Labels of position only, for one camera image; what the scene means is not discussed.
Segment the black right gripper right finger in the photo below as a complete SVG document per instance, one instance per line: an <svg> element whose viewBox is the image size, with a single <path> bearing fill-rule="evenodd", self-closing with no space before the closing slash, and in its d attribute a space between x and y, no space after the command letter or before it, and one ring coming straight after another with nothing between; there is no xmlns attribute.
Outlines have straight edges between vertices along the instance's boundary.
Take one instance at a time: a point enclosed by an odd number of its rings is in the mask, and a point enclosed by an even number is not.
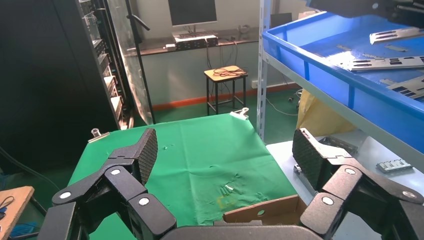
<svg viewBox="0 0 424 240"><path fill-rule="evenodd" d="M424 198L367 170L343 148L325 145L305 128L295 130L292 155L316 191L301 226L331 239L347 213L360 217L383 240L424 237Z"/></svg>

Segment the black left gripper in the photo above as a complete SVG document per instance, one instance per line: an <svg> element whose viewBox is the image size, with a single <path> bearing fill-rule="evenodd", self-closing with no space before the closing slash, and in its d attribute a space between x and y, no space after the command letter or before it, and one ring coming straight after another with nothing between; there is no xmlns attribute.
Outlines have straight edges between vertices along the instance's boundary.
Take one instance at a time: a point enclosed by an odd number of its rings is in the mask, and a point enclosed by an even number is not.
<svg viewBox="0 0 424 240"><path fill-rule="evenodd" d="M392 23L424 28L423 0L307 0L310 8L345 18L376 15Z"/></svg>

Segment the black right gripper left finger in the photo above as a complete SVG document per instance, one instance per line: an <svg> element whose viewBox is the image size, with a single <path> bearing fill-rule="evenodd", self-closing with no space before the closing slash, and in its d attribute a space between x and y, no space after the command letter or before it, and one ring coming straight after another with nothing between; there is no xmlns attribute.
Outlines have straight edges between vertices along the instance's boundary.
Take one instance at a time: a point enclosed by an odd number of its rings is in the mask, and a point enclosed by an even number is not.
<svg viewBox="0 0 424 240"><path fill-rule="evenodd" d="M138 240L159 240L174 230L176 218L146 188L157 155L153 128L135 144L115 149L99 170L53 196L38 238L87 240L113 214Z"/></svg>

